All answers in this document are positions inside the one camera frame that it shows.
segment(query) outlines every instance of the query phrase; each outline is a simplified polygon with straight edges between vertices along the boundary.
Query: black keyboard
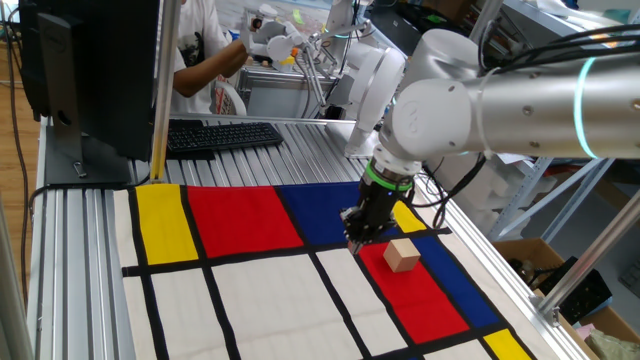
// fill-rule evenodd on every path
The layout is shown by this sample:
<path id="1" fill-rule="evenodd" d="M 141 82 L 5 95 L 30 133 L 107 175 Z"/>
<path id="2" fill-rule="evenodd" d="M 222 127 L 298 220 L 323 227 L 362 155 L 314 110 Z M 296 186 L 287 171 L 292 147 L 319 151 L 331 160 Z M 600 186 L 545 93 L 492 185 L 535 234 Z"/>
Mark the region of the black keyboard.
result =
<path id="1" fill-rule="evenodd" d="M 259 145 L 278 145 L 282 136 L 267 123 L 205 126 L 169 130 L 167 147 L 173 152 L 226 150 Z"/>

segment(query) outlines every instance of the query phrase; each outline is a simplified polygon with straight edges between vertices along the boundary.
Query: person's arm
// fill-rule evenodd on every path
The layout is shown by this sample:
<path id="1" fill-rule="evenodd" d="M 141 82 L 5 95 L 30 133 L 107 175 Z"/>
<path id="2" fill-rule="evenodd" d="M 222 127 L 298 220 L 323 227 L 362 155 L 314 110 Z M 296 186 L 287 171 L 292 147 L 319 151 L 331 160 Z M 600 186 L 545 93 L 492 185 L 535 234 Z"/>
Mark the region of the person's arm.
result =
<path id="1" fill-rule="evenodd" d="M 200 64 L 175 72 L 173 88 L 184 97 L 192 97 L 218 75 L 234 74 L 239 69 L 238 61 L 243 56 L 246 60 L 247 51 L 244 45 L 241 41 L 234 41 L 220 53 Z"/>
<path id="2" fill-rule="evenodd" d="M 247 62 L 247 58 L 249 58 L 249 54 L 247 54 L 247 51 L 245 49 L 245 51 L 239 53 L 236 58 L 233 59 L 231 63 L 229 63 L 229 67 L 225 72 L 222 73 L 222 76 L 226 78 L 232 77 L 235 73 L 238 72 L 238 70 L 240 70 L 240 68 L 242 68 L 242 65 Z"/>

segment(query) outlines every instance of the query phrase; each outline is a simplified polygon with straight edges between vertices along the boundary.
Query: black line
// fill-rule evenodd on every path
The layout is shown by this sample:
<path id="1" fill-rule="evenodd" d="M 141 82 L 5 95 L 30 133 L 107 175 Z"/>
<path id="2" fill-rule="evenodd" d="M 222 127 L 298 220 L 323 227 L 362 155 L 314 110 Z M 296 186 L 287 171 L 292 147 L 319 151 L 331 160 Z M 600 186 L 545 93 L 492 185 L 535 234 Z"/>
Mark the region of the black line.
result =
<path id="1" fill-rule="evenodd" d="M 142 239 L 142 229 L 140 228 L 140 212 L 138 208 L 138 197 L 135 189 L 129 190 L 129 210 L 131 211 L 131 227 L 133 236 L 133 246 L 136 249 L 138 258 L 138 266 L 148 266 L 147 253 L 144 248 L 144 240 Z M 147 316 L 149 317 L 149 326 L 151 327 L 151 336 L 153 338 L 153 347 L 156 351 L 156 357 L 160 360 L 169 359 L 169 350 L 167 349 L 167 341 L 164 336 L 164 328 L 160 319 L 158 303 L 156 301 L 156 293 L 153 289 L 153 282 L 150 275 L 140 277 L 142 282 L 142 291 L 144 293 L 144 302 L 147 308 Z"/>
<path id="2" fill-rule="evenodd" d="M 496 353 L 493 352 L 493 349 L 487 343 L 487 340 L 485 340 L 484 338 L 480 338 L 480 339 L 478 339 L 478 342 L 480 342 L 480 345 L 482 345 L 482 347 L 484 348 L 484 351 L 487 352 L 487 355 L 489 355 L 491 360 L 500 360 L 498 358 L 498 355 L 496 355 Z"/>
<path id="3" fill-rule="evenodd" d="M 447 288 L 444 286 L 442 281 L 440 281 L 440 279 L 436 276 L 436 274 L 433 272 L 433 269 L 431 269 L 429 264 L 427 264 L 427 261 L 424 259 L 424 257 L 420 256 L 420 261 L 418 261 L 418 264 L 421 264 L 424 267 L 424 269 L 427 271 L 431 279 L 433 279 L 433 281 L 436 283 L 436 286 L 447 297 L 447 300 L 449 300 L 449 303 L 451 304 L 451 306 L 453 306 L 453 308 L 456 310 L 458 315 L 460 315 L 460 317 L 462 318 L 462 321 L 464 321 L 467 324 L 467 327 L 469 329 L 475 329 L 476 326 L 473 324 L 471 319 L 469 319 L 467 314 L 462 310 L 462 307 L 460 307 L 456 299 L 447 290 Z"/>
<path id="4" fill-rule="evenodd" d="M 408 207 L 411 212 L 413 213 L 414 216 L 416 216 L 416 218 L 422 222 L 427 228 L 429 228 L 429 226 L 423 221 L 422 217 L 420 217 L 420 215 L 415 211 L 415 209 L 413 207 Z M 447 235 L 447 234 L 451 234 L 451 230 L 446 228 L 446 229 L 442 229 L 443 232 L 441 234 L 443 235 Z M 520 345 L 520 347 L 524 350 L 524 352 L 527 353 L 527 355 L 529 355 L 529 357 L 533 360 L 536 359 L 536 357 L 533 355 L 533 353 L 531 352 L 531 350 L 529 349 L 529 347 L 524 343 L 524 341 L 522 341 L 522 339 L 520 338 L 520 336 L 518 336 L 517 332 L 515 331 L 515 328 L 513 327 L 513 325 L 511 323 L 509 323 L 509 321 L 507 321 L 507 319 L 504 317 L 504 315 L 502 315 L 502 312 L 500 312 L 500 310 L 496 307 L 496 305 L 489 299 L 489 297 L 487 296 L 487 294 L 480 288 L 480 286 L 478 286 L 478 283 L 476 283 L 476 281 L 471 277 L 471 275 L 469 274 L 469 272 L 465 269 L 464 266 L 462 266 L 462 263 L 460 263 L 460 261 L 458 261 L 458 258 L 449 250 L 449 248 L 447 248 L 444 243 L 442 242 L 442 240 L 440 239 L 440 237 L 438 235 L 435 234 L 430 234 L 428 236 L 433 237 L 436 242 L 440 245 L 440 247 L 442 247 L 442 249 L 444 249 L 444 251 L 447 253 L 447 255 L 449 256 L 449 258 L 453 261 L 454 265 L 460 270 L 460 272 L 462 273 L 462 275 L 467 279 L 467 281 L 471 284 L 471 286 L 473 286 L 473 288 L 478 292 L 478 294 L 480 294 L 480 297 L 482 298 L 482 300 L 487 304 L 487 306 L 491 309 L 491 311 L 493 311 L 493 313 L 496 315 L 496 317 L 498 317 L 498 323 L 495 324 L 491 324 L 488 326 L 484 326 L 482 328 L 480 328 L 481 330 L 487 330 L 487 329 L 495 329 L 495 331 L 493 332 L 498 332 L 501 330 L 509 330 L 509 332 L 511 333 L 511 336 L 516 340 L 516 342 Z M 424 262 L 425 268 L 427 269 L 427 271 L 430 270 L 430 268 L 428 267 L 428 264 L 426 264 L 426 262 Z M 446 290 L 445 287 L 441 286 L 440 289 L 447 294 L 447 297 L 449 297 L 449 292 Z M 457 303 L 455 301 L 451 302 L 454 306 L 456 306 L 456 310 L 457 310 Z M 466 315 L 464 312 L 460 311 L 459 312 L 461 316 L 464 316 L 466 318 Z M 467 323 L 470 326 L 473 326 L 473 323 L 467 321 Z"/>
<path id="5" fill-rule="evenodd" d="M 218 319 L 220 328 L 222 329 L 222 334 L 224 336 L 224 342 L 227 348 L 229 359 L 239 360 L 240 350 L 238 349 L 236 335 L 233 332 L 233 326 L 231 326 L 231 322 L 229 321 L 229 317 L 227 316 L 227 312 L 224 308 L 222 296 L 220 295 L 220 289 L 218 288 L 216 279 L 213 276 L 213 271 L 211 270 L 211 267 L 206 263 L 207 252 L 204 248 L 204 244 L 202 243 L 202 239 L 200 238 L 198 226 L 196 225 L 195 218 L 193 217 L 193 212 L 191 211 L 191 206 L 189 205 L 189 194 L 186 186 L 180 186 L 180 199 L 182 201 L 182 208 L 184 210 L 185 217 L 187 218 L 187 223 L 189 224 L 189 229 L 191 230 L 193 243 L 196 247 L 196 251 L 198 252 L 198 257 L 200 258 L 201 264 L 203 265 L 202 273 L 204 274 L 204 281 L 207 283 L 209 295 L 211 296 L 211 301 L 213 302 L 213 309 L 216 313 L 216 318 Z"/>
<path id="6" fill-rule="evenodd" d="M 527 355 L 529 355 L 529 357 L 531 359 L 535 360 L 536 357 L 533 355 L 533 353 L 531 352 L 529 347 L 524 343 L 524 341 L 522 341 L 522 339 L 520 338 L 518 333 L 515 331 L 515 328 L 513 327 L 513 325 L 509 321 L 507 321 L 507 319 L 504 317 L 504 315 L 502 315 L 502 312 L 500 312 L 500 310 L 498 310 L 496 305 L 489 299 L 487 294 L 484 291 L 482 291 L 480 286 L 478 286 L 478 283 L 476 283 L 476 281 L 471 277 L 471 275 L 465 269 L 465 267 L 462 266 L 460 261 L 458 261 L 458 258 L 451 251 L 449 251 L 449 249 L 442 243 L 442 240 L 440 240 L 439 237 L 433 236 L 433 238 L 444 249 L 444 251 L 447 253 L 447 255 L 449 255 L 449 258 L 458 267 L 458 269 L 460 269 L 460 272 L 462 272 L 462 275 L 467 279 L 467 281 L 471 284 L 471 286 L 473 286 L 476 289 L 476 291 L 478 292 L 478 294 L 480 294 L 480 297 L 482 298 L 482 300 L 484 300 L 484 302 L 487 304 L 487 306 L 489 306 L 491 311 L 493 311 L 494 314 L 498 317 L 498 320 L 499 320 L 498 324 L 500 324 L 500 323 L 506 324 L 506 325 L 502 326 L 501 329 L 497 329 L 496 331 L 505 330 L 505 329 L 509 330 L 511 332 L 511 336 L 513 336 L 513 338 L 520 345 L 520 347 L 527 353 Z"/>
<path id="7" fill-rule="evenodd" d="M 346 249 L 346 244 L 329 244 L 322 246 L 314 246 L 312 250 L 314 252 L 322 252 L 328 250 L 337 250 L 337 249 Z M 122 276 L 123 277 L 134 277 L 141 276 L 142 274 L 164 274 L 176 271 L 185 271 L 185 270 L 193 270 L 199 269 L 201 267 L 216 267 L 220 265 L 228 265 L 228 264 L 237 264 L 252 260 L 262 260 L 269 259 L 274 257 L 287 257 L 287 256 L 297 256 L 297 255 L 306 255 L 309 253 L 309 249 L 306 247 L 297 247 L 297 248 L 287 248 L 287 249 L 275 249 L 275 250 L 267 250 L 261 252 L 252 252 L 252 253 L 242 253 L 242 254 L 231 254 L 216 257 L 213 259 L 205 259 L 205 260 L 188 260 L 188 261 L 179 261 L 175 263 L 167 263 L 167 264 L 154 264 L 146 267 L 140 266 L 128 266 L 122 268 Z"/>
<path id="8" fill-rule="evenodd" d="M 333 301 L 333 304 L 338 309 L 338 312 L 342 316 L 342 320 L 344 321 L 345 326 L 349 330 L 349 333 L 351 334 L 351 337 L 356 343 L 358 350 L 360 350 L 360 354 L 362 354 L 362 357 L 364 359 L 370 359 L 371 352 L 367 348 L 367 345 L 364 343 L 362 336 L 358 332 L 358 329 L 356 328 L 356 325 L 353 322 L 353 319 L 351 318 L 351 314 L 349 313 L 347 306 L 342 301 L 342 298 L 340 298 L 340 294 L 338 294 L 338 290 L 336 290 L 336 288 L 333 286 L 333 283 L 331 282 L 331 278 L 329 278 L 329 274 L 327 274 L 327 271 L 322 266 L 322 263 L 320 262 L 318 255 L 314 251 L 314 247 L 309 243 L 309 240 L 304 235 L 304 231 L 302 231 L 302 227 L 298 223 L 295 217 L 295 214 L 291 210 L 289 204 L 287 203 L 280 189 L 278 187 L 274 187 L 274 189 L 276 191 L 276 195 L 280 199 L 280 203 L 282 203 L 282 207 L 284 208 L 285 212 L 287 213 L 287 216 L 289 217 L 289 221 L 291 221 L 291 224 L 293 224 L 293 227 L 298 232 L 298 236 L 300 237 L 300 239 L 302 239 L 302 242 L 305 245 L 305 249 L 309 253 L 309 258 L 311 259 L 313 266 L 316 268 L 316 271 L 320 275 L 320 279 L 322 280 L 322 283 L 324 284 L 325 289 L 329 293 L 329 296 L 331 296 L 331 300 Z M 334 246 L 336 246 L 335 247 L 336 249 L 346 248 L 347 244 L 346 243 L 331 244 L 329 248 L 334 248 Z"/>
<path id="9" fill-rule="evenodd" d="M 391 321 L 393 321 L 393 324 L 396 326 L 396 328 L 398 328 L 398 332 L 400 333 L 400 336 L 402 336 L 402 339 L 410 348 L 414 347 L 416 343 L 413 341 L 411 336 L 409 336 L 409 333 L 407 332 L 407 329 L 404 328 L 404 325 L 402 325 L 402 322 L 400 322 L 400 319 L 396 315 L 396 312 L 393 311 L 393 306 L 391 306 L 389 300 L 387 300 L 387 298 L 382 293 L 382 289 L 380 289 L 376 281 L 371 276 L 371 273 L 369 273 L 369 269 L 367 269 L 367 266 L 364 264 L 360 256 L 356 256 L 355 260 L 356 264 L 358 264 L 358 266 L 360 267 L 360 271 L 362 271 L 362 274 L 364 274 L 364 277 L 369 282 L 369 285 L 371 285 L 373 292 L 376 294 L 376 296 L 378 296 L 378 299 L 382 301 L 385 309 L 387 309 L 387 314 L 389 314 Z"/>
<path id="10" fill-rule="evenodd" d="M 520 336 L 518 336 L 518 333 L 516 332 L 516 330 L 513 328 L 513 326 L 511 326 L 511 324 L 509 324 L 509 327 L 507 328 L 507 330 L 509 330 L 509 332 L 511 333 L 511 336 L 513 337 L 513 339 L 518 343 L 518 345 L 520 345 L 520 347 L 522 348 L 522 350 L 524 350 L 524 352 L 527 353 L 527 355 L 529 355 L 529 357 L 531 359 L 536 359 L 536 357 L 533 355 L 533 353 L 531 352 L 531 349 L 529 349 L 529 347 L 527 345 L 525 345 L 525 343 L 522 341 L 522 339 L 520 339 Z"/>

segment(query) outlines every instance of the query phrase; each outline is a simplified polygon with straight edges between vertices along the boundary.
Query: green light ring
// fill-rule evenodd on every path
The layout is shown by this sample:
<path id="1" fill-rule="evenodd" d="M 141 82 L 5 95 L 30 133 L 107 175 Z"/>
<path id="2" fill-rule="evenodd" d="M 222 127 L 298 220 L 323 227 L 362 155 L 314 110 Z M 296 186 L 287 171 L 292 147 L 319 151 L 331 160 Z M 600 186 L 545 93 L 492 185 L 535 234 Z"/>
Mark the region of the green light ring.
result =
<path id="1" fill-rule="evenodd" d="M 409 185 L 400 185 L 399 187 L 396 187 L 396 184 L 390 183 L 382 179 L 375 172 L 373 172 L 373 169 L 371 168 L 371 163 L 367 164 L 367 169 L 365 171 L 373 181 L 375 181 L 378 185 L 388 190 L 396 191 L 397 189 L 399 191 L 404 192 L 404 191 L 409 191 L 411 189 L 411 186 L 413 186 L 413 182 L 412 182 Z"/>
<path id="2" fill-rule="evenodd" d="M 589 58 L 584 63 L 582 70 L 580 70 L 580 76 L 578 76 L 578 84 L 576 85 L 576 93 L 573 101 L 573 121 L 576 126 L 576 134 L 578 135 L 578 141 L 580 141 L 580 146 L 582 146 L 582 150 L 589 155 L 590 157 L 597 159 L 596 154 L 591 151 L 589 147 L 589 143 L 587 142 L 587 135 L 584 132 L 584 121 L 582 118 L 582 99 L 584 97 L 584 88 L 585 83 L 587 82 L 587 75 L 589 75 L 589 70 L 591 70 L 591 66 L 596 61 L 596 58 Z"/>

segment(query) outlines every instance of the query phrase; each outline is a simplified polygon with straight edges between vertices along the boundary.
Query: yellow rectangle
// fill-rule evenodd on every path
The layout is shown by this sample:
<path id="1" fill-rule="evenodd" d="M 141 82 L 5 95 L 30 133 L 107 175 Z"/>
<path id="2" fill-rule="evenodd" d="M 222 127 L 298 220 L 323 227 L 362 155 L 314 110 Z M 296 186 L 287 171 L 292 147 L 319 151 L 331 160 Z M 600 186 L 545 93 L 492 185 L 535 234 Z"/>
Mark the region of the yellow rectangle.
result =
<path id="1" fill-rule="evenodd" d="M 509 330 L 485 336 L 484 340 L 500 360 L 531 360 Z"/>
<path id="2" fill-rule="evenodd" d="M 403 202 L 398 201 L 393 207 L 393 213 L 396 217 L 396 222 L 400 229 L 405 233 L 412 233 L 420 230 L 427 230 L 420 219 L 418 219 L 411 209 L 407 207 Z"/>
<path id="3" fill-rule="evenodd" d="M 140 230 L 149 265 L 197 260 L 179 185 L 136 188 Z"/>

